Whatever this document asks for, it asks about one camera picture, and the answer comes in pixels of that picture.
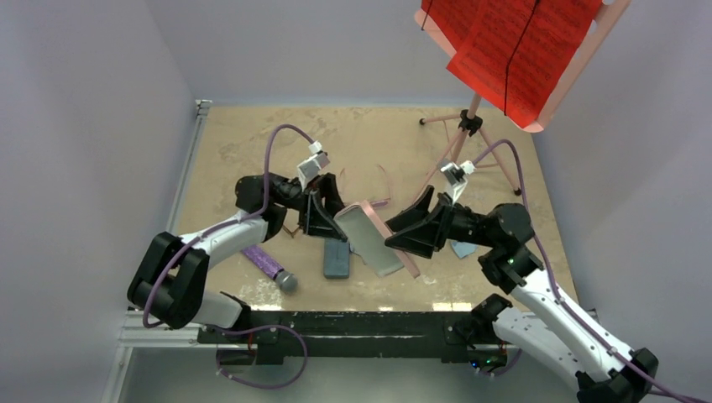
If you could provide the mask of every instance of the black elastic cord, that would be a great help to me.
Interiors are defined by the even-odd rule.
[[[423,25],[421,26],[421,31],[425,30],[425,22],[427,21],[427,16],[430,15],[430,8],[432,7],[432,2],[435,0],[430,0],[430,4],[427,5],[427,10],[425,10],[425,18],[423,19]]]
[[[531,23],[531,19],[534,17],[534,13],[537,12],[537,6],[540,2],[541,0],[534,0],[534,7],[531,8],[531,14],[529,15],[529,19],[526,21],[526,25],[524,25],[524,29],[521,31],[521,36],[519,37],[519,40],[516,41],[514,50],[512,50],[512,55],[510,56],[509,61],[507,61],[507,67],[505,67],[505,107],[503,109],[505,116],[507,116],[507,94],[509,93],[510,65],[511,62],[514,60],[514,55],[516,55],[516,52],[519,49],[519,44],[521,43],[521,40],[524,38],[526,29],[529,28],[529,23]]]

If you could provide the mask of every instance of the table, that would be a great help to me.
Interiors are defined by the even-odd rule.
[[[332,161],[327,171],[338,174],[345,169],[338,186],[347,203],[387,196],[385,179],[377,167],[382,165],[393,183],[394,200],[378,213],[384,219],[392,217],[409,205],[442,153],[443,124],[421,126],[418,120],[455,112],[457,109],[448,107],[212,107],[193,155],[177,232],[193,232],[235,213],[235,182],[242,176],[262,173],[267,136],[280,123],[295,124],[322,143]],[[531,135],[496,109],[482,107],[479,116],[494,140],[508,138],[516,145],[534,228],[547,248],[558,282],[575,297]],[[457,123],[447,125],[450,135],[455,135]],[[478,136],[470,139],[463,158],[474,158],[484,149],[482,143]],[[296,176],[296,165],[309,154],[306,146],[298,134],[280,132],[270,171]],[[507,152],[503,155],[514,171],[513,159]],[[491,162],[491,157],[484,161]],[[521,200],[496,167],[477,170],[469,180],[459,201],[476,212],[486,213],[499,203]],[[442,191],[444,180],[436,176],[432,184]],[[290,212],[286,224],[296,226],[296,212]],[[415,257],[421,271],[415,280],[406,270],[379,278],[358,256],[352,256],[349,279],[327,280],[322,275],[323,244],[320,238],[300,233],[292,239],[282,232],[260,245],[299,278],[294,295],[281,293],[241,254],[211,270],[207,288],[224,290],[264,311],[468,311],[490,294],[501,294],[482,275],[475,258],[486,252],[484,247],[466,259],[458,259],[449,245],[433,259]]]

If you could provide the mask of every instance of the blue cloth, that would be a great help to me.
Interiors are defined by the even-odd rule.
[[[453,247],[453,251],[460,259],[470,256],[477,250],[477,245],[474,243],[450,241],[450,246]]]

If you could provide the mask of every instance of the gray floor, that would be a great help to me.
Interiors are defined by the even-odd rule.
[[[257,367],[246,374],[265,383],[286,380],[300,365]],[[132,359],[122,401],[363,403],[574,403],[576,395],[548,369],[524,355],[493,381],[467,364],[436,359],[310,359],[301,379],[283,390],[255,390],[215,375],[214,352],[153,350]]]

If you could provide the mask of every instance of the red paper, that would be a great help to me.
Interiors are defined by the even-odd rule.
[[[427,13],[445,38],[457,50],[467,39],[480,0],[422,0],[421,9]]]
[[[601,0],[479,0],[467,38],[448,70],[520,127],[534,122],[589,31]]]

